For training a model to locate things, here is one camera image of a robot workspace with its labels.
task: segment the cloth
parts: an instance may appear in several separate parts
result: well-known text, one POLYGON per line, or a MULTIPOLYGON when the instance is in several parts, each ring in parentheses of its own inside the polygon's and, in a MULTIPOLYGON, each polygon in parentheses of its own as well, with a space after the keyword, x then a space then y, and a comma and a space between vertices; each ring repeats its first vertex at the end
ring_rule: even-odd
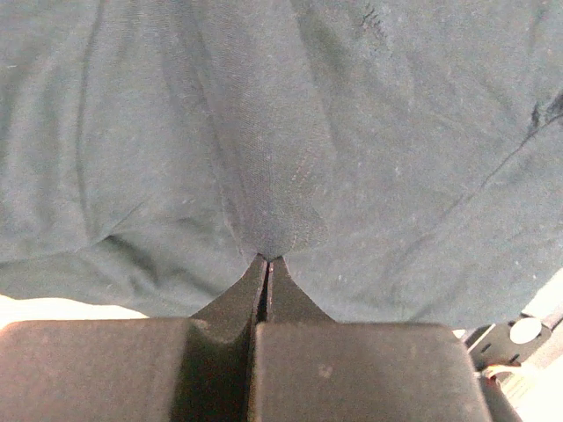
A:
POLYGON ((563 266, 559 0, 7 0, 0 294, 187 316, 255 253, 475 327, 563 266))

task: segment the black plastic piece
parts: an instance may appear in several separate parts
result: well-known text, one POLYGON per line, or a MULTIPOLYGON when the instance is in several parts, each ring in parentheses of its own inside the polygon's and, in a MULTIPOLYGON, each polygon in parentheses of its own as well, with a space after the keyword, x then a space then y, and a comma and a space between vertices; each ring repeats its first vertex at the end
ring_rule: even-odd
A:
POLYGON ((259 324, 249 420, 485 422, 464 345, 426 324, 259 324))
POLYGON ((190 318, 200 329, 186 344, 172 421, 245 417, 253 319, 266 273, 267 262, 256 257, 237 283, 190 318))
POLYGON ((205 348, 199 329, 188 319, 10 324, 0 331, 0 420, 193 420, 171 417, 185 400, 186 345, 205 348))
POLYGON ((269 264, 266 284, 269 323, 334 322, 291 279, 283 258, 269 264))
POLYGON ((480 384, 493 422, 523 422, 495 380, 481 378, 480 384))

